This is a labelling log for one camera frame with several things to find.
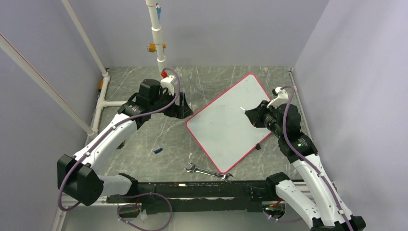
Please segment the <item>pink-framed whiteboard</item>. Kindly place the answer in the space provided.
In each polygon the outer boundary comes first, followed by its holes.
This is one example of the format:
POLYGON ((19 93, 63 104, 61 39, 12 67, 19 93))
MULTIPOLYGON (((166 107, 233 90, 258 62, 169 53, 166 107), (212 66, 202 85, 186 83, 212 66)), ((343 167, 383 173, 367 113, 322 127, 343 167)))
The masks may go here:
POLYGON ((240 107, 250 110, 270 101, 256 75, 250 73, 186 121, 186 128, 220 173, 227 173, 271 132, 255 128, 240 107))

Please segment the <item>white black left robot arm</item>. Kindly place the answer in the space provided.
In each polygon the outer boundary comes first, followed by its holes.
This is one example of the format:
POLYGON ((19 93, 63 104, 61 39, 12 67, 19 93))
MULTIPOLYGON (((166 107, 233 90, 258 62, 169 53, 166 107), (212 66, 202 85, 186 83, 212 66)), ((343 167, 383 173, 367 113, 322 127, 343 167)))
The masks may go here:
POLYGON ((102 132, 72 156, 60 157, 57 161, 58 206, 63 208, 64 193, 86 206, 111 195, 119 195, 126 202, 134 201, 139 193, 134 177, 125 173, 101 176, 99 171, 114 151, 157 113, 177 119, 193 114, 175 75, 160 81, 143 80, 138 92, 120 106, 102 132))

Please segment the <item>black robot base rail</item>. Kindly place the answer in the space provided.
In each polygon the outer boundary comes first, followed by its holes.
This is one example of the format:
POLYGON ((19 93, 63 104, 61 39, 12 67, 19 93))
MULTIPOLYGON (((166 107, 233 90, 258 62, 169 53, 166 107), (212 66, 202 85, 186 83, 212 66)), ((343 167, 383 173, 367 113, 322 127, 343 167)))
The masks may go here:
POLYGON ((281 203, 267 189, 265 180, 140 182, 132 198, 107 197, 109 204, 137 204, 148 214, 173 212, 246 211, 261 212, 281 203))

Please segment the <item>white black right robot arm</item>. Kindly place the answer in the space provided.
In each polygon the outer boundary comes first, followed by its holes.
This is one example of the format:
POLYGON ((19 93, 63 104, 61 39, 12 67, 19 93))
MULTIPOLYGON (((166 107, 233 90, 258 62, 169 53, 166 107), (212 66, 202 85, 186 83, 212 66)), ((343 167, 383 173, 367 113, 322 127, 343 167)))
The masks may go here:
POLYGON ((301 131, 298 108, 293 104, 267 108, 267 104, 262 101, 244 114, 255 128, 267 128, 277 137, 280 151, 299 172, 311 197, 296 189, 294 182, 282 172, 267 177, 266 196, 288 203, 311 231, 364 230, 363 217, 353 215, 342 201, 326 175, 314 143, 301 131))

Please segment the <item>blue marker cap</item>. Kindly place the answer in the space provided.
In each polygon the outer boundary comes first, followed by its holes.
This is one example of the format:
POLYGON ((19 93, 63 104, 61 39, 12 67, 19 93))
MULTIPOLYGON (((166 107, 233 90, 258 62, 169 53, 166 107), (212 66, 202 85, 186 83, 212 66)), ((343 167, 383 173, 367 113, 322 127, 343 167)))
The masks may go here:
POLYGON ((159 149, 157 149, 157 150, 154 150, 154 153, 155 153, 155 154, 158 154, 158 153, 162 152, 162 150, 163 150, 163 148, 159 148, 159 149))

